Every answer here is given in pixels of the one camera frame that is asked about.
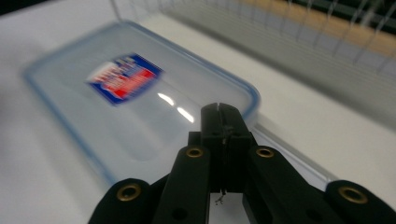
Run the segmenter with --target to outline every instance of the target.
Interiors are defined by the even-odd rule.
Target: brass screw
[[[133,193],[129,194],[126,192],[126,190],[131,190]],[[122,202],[129,202],[135,198],[137,198],[140,193],[142,192],[142,189],[140,188],[139,185],[137,184],[128,184],[123,186],[122,188],[117,191],[117,198],[122,201]]]

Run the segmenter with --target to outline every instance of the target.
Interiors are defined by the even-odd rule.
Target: sticker
[[[88,78],[88,83],[113,104],[132,100],[144,92],[163,70],[138,54],[127,55],[102,64]]]

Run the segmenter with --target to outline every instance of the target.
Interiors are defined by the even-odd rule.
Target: white table surface
[[[21,72],[114,20],[106,0],[53,1],[0,17],[0,223],[86,223],[103,197],[106,185]],[[170,19],[143,25],[253,83],[261,125],[396,208],[395,132]]]

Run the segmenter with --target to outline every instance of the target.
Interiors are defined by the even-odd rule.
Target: container lid
[[[211,103],[254,122],[248,83],[131,22],[88,35],[24,72],[26,79],[113,184],[167,175]]]

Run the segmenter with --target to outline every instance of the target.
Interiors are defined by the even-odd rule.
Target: screw hole
[[[338,189],[338,193],[343,196],[346,200],[352,202],[352,203],[367,203],[368,199],[365,194],[360,192],[357,189],[354,189],[352,187],[341,187]]]
[[[257,155],[259,155],[260,157],[264,157],[264,158],[271,158],[274,157],[274,152],[271,149],[268,148],[259,148],[256,150]]]
[[[204,152],[198,147],[193,147],[193,148],[189,148],[187,150],[186,154],[188,157],[198,158],[198,157],[201,157],[202,155],[204,155]]]
[[[323,221],[322,215],[316,210],[308,209],[308,210],[306,210],[306,215],[317,223],[320,223]]]
[[[172,212],[173,219],[177,221],[186,219],[187,215],[188,212],[186,211],[186,209],[183,208],[177,208]]]
[[[122,202],[129,202],[137,198],[142,189],[137,184],[125,185],[117,191],[117,198]]]

